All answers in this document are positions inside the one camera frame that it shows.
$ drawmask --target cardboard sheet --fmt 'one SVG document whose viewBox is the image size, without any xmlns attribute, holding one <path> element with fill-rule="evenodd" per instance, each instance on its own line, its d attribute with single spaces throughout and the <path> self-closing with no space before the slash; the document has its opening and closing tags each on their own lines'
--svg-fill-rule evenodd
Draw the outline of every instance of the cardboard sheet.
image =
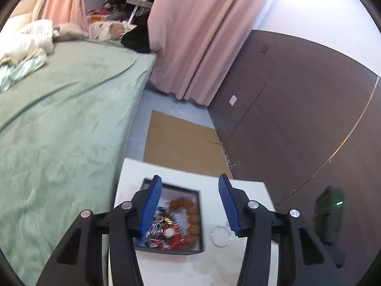
<svg viewBox="0 0 381 286">
<path fill-rule="evenodd" d="M 144 162 L 218 177 L 232 174 L 216 130 L 152 111 Z"/>
</svg>

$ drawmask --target wall outlet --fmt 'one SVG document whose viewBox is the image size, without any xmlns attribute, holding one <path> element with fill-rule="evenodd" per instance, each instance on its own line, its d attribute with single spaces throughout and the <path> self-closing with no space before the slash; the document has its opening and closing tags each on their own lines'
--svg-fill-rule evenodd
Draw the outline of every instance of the wall outlet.
<svg viewBox="0 0 381 286">
<path fill-rule="evenodd" d="M 230 106 L 233 106 L 236 101 L 237 101 L 237 97 L 236 97 L 235 94 L 233 94 L 232 97 L 229 100 Z"/>
</svg>

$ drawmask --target beige headboard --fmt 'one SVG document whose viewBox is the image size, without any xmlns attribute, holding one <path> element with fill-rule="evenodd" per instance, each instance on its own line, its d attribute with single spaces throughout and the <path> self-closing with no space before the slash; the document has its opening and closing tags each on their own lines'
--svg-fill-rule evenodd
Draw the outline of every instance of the beige headboard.
<svg viewBox="0 0 381 286">
<path fill-rule="evenodd" d="M 11 35 L 39 19 L 45 0 L 21 0 L 6 21 L 0 36 Z"/>
</svg>

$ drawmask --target green bed sheet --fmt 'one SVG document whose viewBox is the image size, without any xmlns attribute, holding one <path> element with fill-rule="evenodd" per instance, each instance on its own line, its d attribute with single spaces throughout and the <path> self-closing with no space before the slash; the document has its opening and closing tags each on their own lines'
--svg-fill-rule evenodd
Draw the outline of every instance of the green bed sheet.
<svg viewBox="0 0 381 286">
<path fill-rule="evenodd" d="M 62 42 L 0 95 L 0 248 L 27 286 L 83 209 L 110 209 L 118 154 L 154 62 Z"/>
</svg>

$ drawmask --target metal screw cap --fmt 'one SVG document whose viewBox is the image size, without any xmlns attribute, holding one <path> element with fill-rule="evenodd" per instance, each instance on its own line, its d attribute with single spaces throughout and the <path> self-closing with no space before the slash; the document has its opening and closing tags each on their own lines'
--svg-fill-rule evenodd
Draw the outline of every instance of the metal screw cap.
<svg viewBox="0 0 381 286">
<path fill-rule="evenodd" d="M 81 212 L 81 217 L 82 218 L 87 218 L 87 217 L 89 217 L 91 215 L 91 211 L 89 211 L 89 210 L 83 210 L 82 212 Z"/>
<path fill-rule="evenodd" d="M 121 204 L 121 208 L 123 210 L 129 210 L 130 208 L 132 208 L 132 203 L 130 201 L 123 202 Z"/>
<path fill-rule="evenodd" d="M 249 201 L 247 206 L 251 209 L 257 209 L 260 205 L 256 201 Z"/>
<path fill-rule="evenodd" d="M 291 215 L 292 217 L 298 218 L 298 217 L 300 216 L 300 213 L 299 213 L 298 210 L 291 210 L 291 211 L 290 211 L 290 215 Z"/>
</svg>

